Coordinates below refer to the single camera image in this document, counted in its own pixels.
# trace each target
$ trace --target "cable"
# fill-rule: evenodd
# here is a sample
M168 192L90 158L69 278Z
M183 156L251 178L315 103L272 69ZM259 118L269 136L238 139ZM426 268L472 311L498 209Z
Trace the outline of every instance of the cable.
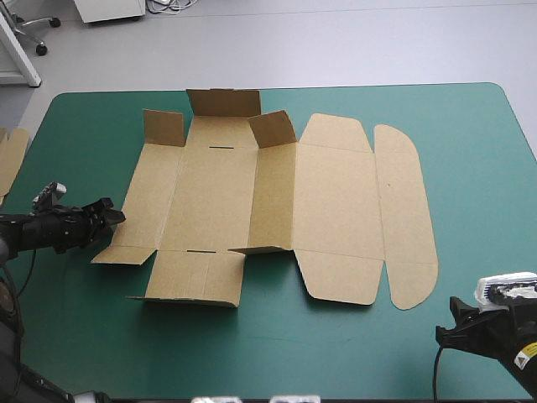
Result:
M440 356L442 355L442 351L444 348L442 346L438 347L438 353L436 353L435 357L435 367L433 368L433 401L434 403L438 403L438 365L440 363Z
M34 271L35 255L36 254L37 254L37 249L34 249L34 252L32 253L32 263L30 263L30 270L28 272L28 275L26 276L26 280L24 281L23 286L21 287L20 291L17 294L17 298L19 298L23 294L23 291L26 288L26 285L28 285L28 283L30 281L30 277L32 276L32 272Z
M196 4L198 0L188 0L186 4L182 4L180 0L169 0L169 3L164 5L160 4L158 0L145 0L145 8L151 13L151 14L170 14L170 15L177 15L182 10L185 10L194 4ZM162 8L158 8L157 4L160 4L163 6Z
M11 276L11 272L9 271L8 267L5 264L2 266L2 269L5 274L6 280L8 281L7 286L9 288L9 293L12 295L13 308L15 310L15 314L17 315L18 349L15 352L15 356L18 358L18 362L20 363L20 341L22 340L23 335L24 335L23 318L22 318L21 311L20 311L20 305L18 304L17 289L15 288L15 282L13 281L13 277Z

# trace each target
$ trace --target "black cable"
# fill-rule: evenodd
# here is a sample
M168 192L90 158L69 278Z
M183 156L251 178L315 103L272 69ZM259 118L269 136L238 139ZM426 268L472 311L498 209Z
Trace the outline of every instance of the black cable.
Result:
M30 277L32 276L32 273L34 272L34 264L35 264L35 255L37 254L37 249L34 249L34 252L32 253L32 263L30 263L30 270L28 272L28 275L26 276L26 280L24 281L23 286L21 287L20 291L17 294L17 298L19 298L22 294L24 289L26 288L26 285L28 285L30 281Z
M15 314L17 315L17 341L15 343L15 357L17 358L17 366L18 366L18 376L17 376L17 383L14 386L13 389L13 398L16 398L18 395L18 390L20 388L20 382L23 375L23 368L24 365L21 362L21 343L24 335L24 327L23 327L23 318L20 311L20 305L18 303L18 296L17 296L17 289L15 287L15 282L13 281L13 277L11 276L11 272L9 271L8 267L3 264L2 265L3 272L5 274L6 280L7 280L7 286L9 289L9 293L11 294L11 297L13 298L13 309L15 310Z
M433 368L433 401L438 403L438 365L440 363L440 356L444 348L442 346L438 347L438 353L435 357L435 367Z
M5 264L2 266L2 269L6 276L6 280L8 281L7 286L9 288L9 293L12 295L13 308L15 310L15 314L17 315L18 342L16 343L16 345L18 346L18 348L17 348L17 351L15 352L15 356L17 357L18 362L20 363L20 342L23 339L23 335L24 335L23 317L21 315L20 305L18 304L17 289L15 288L15 282L13 281L13 277L11 276L11 272L9 271L8 267Z

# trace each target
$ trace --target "office chair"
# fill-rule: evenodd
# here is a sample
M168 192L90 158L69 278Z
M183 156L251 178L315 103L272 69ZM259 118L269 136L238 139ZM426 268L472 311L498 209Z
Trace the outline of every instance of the office chair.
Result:
M38 23L44 23L47 21L49 22L52 28L57 28L61 25L61 21L58 18L44 17L44 18L37 18L37 19L29 20L29 21L24 21L18 15L11 14L3 0L0 0L0 12L2 12L3 17L6 19L6 21L8 21L9 28L11 28L11 30L13 31L15 35L28 38L37 44L37 46L35 47L35 53L37 53L39 56L43 56L47 54L48 49L46 45L44 44L44 41L30 34L26 30L26 28L32 25L35 25Z

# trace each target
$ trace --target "yellow warning label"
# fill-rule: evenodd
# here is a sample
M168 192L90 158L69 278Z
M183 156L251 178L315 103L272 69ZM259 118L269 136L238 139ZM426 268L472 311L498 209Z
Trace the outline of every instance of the yellow warning label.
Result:
M521 352L526 354L528 356L528 358L531 359L532 357L537 355L537 343L528 344L526 347L524 347L521 350Z

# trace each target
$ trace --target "unfolded cardboard box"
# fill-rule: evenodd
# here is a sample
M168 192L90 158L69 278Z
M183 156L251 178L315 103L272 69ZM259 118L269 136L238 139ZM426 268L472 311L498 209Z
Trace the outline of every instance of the unfolded cardboard box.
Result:
M16 128L8 134L7 129L0 128L0 205L17 177L28 140L28 132L24 129Z
M434 236L406 135L377 126L374 154L357 120L314 114L299 142L284 111L260 115L257 91L188 94L187 140L180 113L144 111L127 221L94 263L158 251L140 297L154 301L238 306L245 255L280 250L294 250L315 298L372 304L384 262L397 307L432 292Z

